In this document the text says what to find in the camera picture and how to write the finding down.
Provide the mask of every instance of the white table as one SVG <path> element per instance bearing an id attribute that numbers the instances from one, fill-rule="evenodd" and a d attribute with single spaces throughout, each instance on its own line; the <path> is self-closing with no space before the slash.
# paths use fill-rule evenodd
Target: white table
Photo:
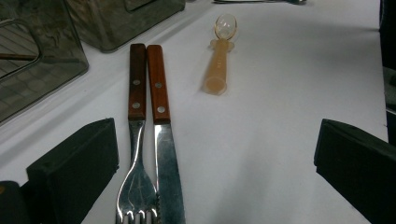
<path id="1" fill-rule="evenodd" d="M 368 223 L 313 159 L 322 119 L 387 140 L 378 10 L 379 0 L 197 0 L 111 54 L 83 44 L 89 72 L 0 127 L 0 179 L 22 185 L 33 161 L 83 125 L 114 118 L 120 169 L 83 222 L 113 223 L 130 157 L 129 44 L 160 44 L 188 223 Z M 239 32 L 228 90 L 213 96 L 201 85 L 223 13 Z M 149 112 L 144 157 L 154 177 Z"/>

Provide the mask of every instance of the cutlery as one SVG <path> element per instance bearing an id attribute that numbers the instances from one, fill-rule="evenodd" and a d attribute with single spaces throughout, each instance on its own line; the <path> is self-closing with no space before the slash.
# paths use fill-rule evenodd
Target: cutlery
<path id="1" fill-rule="evenodd" d="M 146 122 L 146 47 L 132 44 L 130 49 L 130 89 L 128 121 L 131 138 L 131 168 L 117 198 L 116 224 L 157 223 L 157 192 L 144 170 L 142 158 Z"/>
<path id="2" fill-rule="evenodd" d="M 163 49 L 159 45 L 150 45 L 147 52 L 155 133 L 160 222 L 162 224 L 185 224 L 183 196 L 166 90 Z"/>
<path id="3" fill-rule="evenodd" d="M 221 95 L 227 89 L 227 51 L 233 49 L 229 41 L 236 33 L 236 18 L 231 14 L 220 15 L 215 22 L 215 34 L 218 40 L 212 40 L 210 46 L 215 50 L 204 80 L 204 92 Z"/>
<path id="4" fill-rule="evenodd" d="M 286 2 L 293 5 L 305 5 L 306 0 L 213 0 L 215 4 L 240 4 L 240 3 L 278 3 Z"/>

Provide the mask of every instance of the transparent plastic bin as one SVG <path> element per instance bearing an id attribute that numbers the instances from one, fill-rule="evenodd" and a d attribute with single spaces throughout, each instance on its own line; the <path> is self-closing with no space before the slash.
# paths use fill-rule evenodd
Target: transparent plastic bin
<path id="1" fill-rule="evenodd" d="M 185 0 L 66 0 L 85 43 L 112 52 L 184 9 Z"/>
<path id="2" fill-rule="evenodd" d="M 0 1 L 0 124 L 88 67 L 64 0 Z"/>

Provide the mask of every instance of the silverware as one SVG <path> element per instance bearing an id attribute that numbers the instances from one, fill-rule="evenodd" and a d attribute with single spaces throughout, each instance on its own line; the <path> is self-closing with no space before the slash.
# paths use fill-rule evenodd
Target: silverware
<path id="1" fill-rule="evenodd" d="M 154 119 L 160 220 L 162 224 L 184 224 L 186 218 L 171 128 L 163 49 L 159 45 L 148 46 L 148 77 Z"/>
<path id="2" fill-rule="evenodd" d="M 157 223 L 157 192 L 146 174 L 142 159 L 146 122 L 146 47 L 132 44 L 130 52 L 130 89 L 128 121 L 131 137 L 131 169 L 117 198 L 116 224 Z"/>
<path id="3" fill-rule="evenodd" d="M 241 4 L 241 3 L 279 3 L 286 2 L 294 5 L 305 5 L 306 0 L 213 0 L 215 4 Z"/>

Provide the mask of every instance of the beige spoon handle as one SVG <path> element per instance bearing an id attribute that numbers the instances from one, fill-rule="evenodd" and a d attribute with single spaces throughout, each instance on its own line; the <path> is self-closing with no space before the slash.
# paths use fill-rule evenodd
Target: beige spoon handle
<path id="1" fill-rule="evenodd" d="M 227 51 L 233 48 L 233 43 L 226 39 L 212 40 L 214 47 L 212 60 L 207 69 L 204 80 L 206 93 L 221 95 L 227 89 Z"/>

